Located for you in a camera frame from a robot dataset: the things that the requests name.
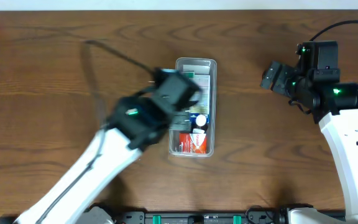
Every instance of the white bottle cap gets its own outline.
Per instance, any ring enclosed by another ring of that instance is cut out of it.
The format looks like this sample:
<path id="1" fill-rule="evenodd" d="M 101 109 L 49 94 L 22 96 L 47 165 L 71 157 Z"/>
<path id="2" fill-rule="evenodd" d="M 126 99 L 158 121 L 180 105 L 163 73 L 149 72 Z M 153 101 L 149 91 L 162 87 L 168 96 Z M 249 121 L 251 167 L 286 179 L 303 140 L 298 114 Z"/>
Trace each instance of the white bottle cap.
<path id="1" fill-rule="evenodd" d="M 204 126 L 206 124 L 206 116 L 202 114 L 198 115 L 196 118 L 196 124 L 199 127 Z"/>

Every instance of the wooden table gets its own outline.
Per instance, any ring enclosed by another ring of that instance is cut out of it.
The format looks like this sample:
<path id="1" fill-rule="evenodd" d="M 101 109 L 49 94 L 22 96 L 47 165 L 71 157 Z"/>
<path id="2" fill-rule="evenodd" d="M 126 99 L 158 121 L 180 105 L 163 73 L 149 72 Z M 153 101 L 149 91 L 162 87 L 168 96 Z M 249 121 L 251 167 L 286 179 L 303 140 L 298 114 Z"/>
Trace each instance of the wooden table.
<path id="1" fill-rule="evenodd" d="M 287 99 L 259 87 L 272 60 L 294 65 L 296 44 L 358 11 L 0 12 L 0 215 L 37 202 L 97 128 L 80 42 L 99 39 L 151 67 L 179 57 L 218 63 L 215 153 L 170 156 L 154 145 L 109 186 L 116 208 L 245 210 L 310 203 L 344 208 L 328 144 Z M 343 82 L 358 83 L 358 25 L 335 28 Z M 105 99 L 148 85 L 139 68 L 94 50 Z"/>

